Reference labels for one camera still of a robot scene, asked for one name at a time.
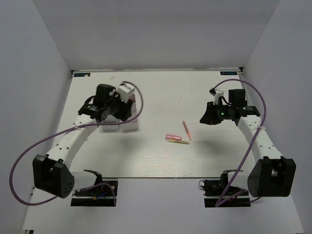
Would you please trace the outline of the orange pink pencil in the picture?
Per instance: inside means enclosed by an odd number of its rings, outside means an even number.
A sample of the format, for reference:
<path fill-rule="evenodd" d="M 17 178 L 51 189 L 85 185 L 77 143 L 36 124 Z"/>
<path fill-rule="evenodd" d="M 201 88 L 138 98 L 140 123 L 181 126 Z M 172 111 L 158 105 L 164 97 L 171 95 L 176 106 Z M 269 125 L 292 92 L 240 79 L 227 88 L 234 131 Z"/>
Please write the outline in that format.
<path fill-rule="evenodd" d="M 190 131 L 189 131 L 188 127 L 187 127 L 186 122 L 183 121 L 182 124 L 183 124 L 183 127 L 184 127 L 184 129 L 185 129 L 185 132 L 186 132 L 186 134 L 187 134 L 187 137 L 188 137 L 189 141 L 191 141 L 191 140 L 192 140 L 192 137 L 191 137 L 191 134 L 190 134 Z"/>

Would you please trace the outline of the yellow stick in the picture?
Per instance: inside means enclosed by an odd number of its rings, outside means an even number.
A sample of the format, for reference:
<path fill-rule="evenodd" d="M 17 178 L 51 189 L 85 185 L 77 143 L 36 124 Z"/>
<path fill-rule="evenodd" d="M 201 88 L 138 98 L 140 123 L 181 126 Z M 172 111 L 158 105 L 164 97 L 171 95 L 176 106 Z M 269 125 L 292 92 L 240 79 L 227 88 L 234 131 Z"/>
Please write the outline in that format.
<path fill-rule="evenodd" d="M 177 144 L 185 144 L 185 145 L 189 145 L 190 144 L 189 141 L 183 141 L 183 140 L 167 140 L 167 142 L 169 142 L 169 143 L 177 143 Z"/>

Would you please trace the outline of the pink correction tape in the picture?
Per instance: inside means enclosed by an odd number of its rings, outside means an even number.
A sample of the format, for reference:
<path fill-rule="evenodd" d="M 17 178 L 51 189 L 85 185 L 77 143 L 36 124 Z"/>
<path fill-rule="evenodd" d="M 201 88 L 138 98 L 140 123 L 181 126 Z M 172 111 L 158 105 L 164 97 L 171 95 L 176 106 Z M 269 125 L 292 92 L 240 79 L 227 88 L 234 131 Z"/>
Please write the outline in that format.
<path fill-rule="evenodd" d="M 172 134 L 166 134 L 165 136 L 166 140 L 182 140 L 182 137 Z"/>

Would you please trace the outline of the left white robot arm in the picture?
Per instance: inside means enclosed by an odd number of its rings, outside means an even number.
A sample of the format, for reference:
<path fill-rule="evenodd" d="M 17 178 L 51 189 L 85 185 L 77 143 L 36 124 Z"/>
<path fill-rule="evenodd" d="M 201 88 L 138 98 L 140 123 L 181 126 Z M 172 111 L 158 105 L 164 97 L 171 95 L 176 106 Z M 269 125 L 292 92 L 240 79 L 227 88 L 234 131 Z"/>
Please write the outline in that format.
<path fill-rule="evenodd" d="M 107 117 L 119 121 L 131 117 L 133 101 L 130 96 L 134 91 L 129 83 L 118 87 L 99 84 L 95 95 L 87 98 L 79 109 L 72 129 L 45 155 L 34 158 L 35 187 L 60 198 L 66 198 L 74 190 L 87 189 L 91 194 L 99 194 L 103 189 L 102 175 L 88 169 L 71 172 L 71 164 L 88 137 Z"/>

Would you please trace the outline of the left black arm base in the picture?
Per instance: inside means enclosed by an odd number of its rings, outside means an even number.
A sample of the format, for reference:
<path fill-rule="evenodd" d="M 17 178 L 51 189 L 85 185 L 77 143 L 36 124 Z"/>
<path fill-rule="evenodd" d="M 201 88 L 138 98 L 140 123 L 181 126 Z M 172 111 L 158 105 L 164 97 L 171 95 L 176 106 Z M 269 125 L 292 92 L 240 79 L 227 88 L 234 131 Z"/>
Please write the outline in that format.
<path fill-rule="evenodd" d="M 115 207 L 117 204 L 118 180 L 103 180 L 106 185 L 85 191 L 75 191 L 72 207 Z"/>

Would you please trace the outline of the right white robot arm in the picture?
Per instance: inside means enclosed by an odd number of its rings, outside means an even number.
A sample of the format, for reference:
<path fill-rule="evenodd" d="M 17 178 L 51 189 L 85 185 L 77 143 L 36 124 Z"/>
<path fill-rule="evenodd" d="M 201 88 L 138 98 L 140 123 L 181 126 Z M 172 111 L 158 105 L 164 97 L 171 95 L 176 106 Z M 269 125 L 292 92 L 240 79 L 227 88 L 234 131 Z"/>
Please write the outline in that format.
<path fill-rule="evenodd" d="M 291 193 L 296 164 L 285 158 L 275 147 L 261 125 L 264 117 L 255 106 L 248 105 L 244 89 L 229 90 L 229 103 L 224 104 L 224 92 L 212 88 L 214 99 L 207 103 L 206 112 L 200 123 L 217 125 L 224 120 L 232 120 L 243 133 L 249 144 L 255 166 L 251 172 L 242 170 L 224 171 L 217 186 L 206 187 L 219 195 L 228 196 L 237 190 L 246 190 L 253 197 L 287 197 Z"/>

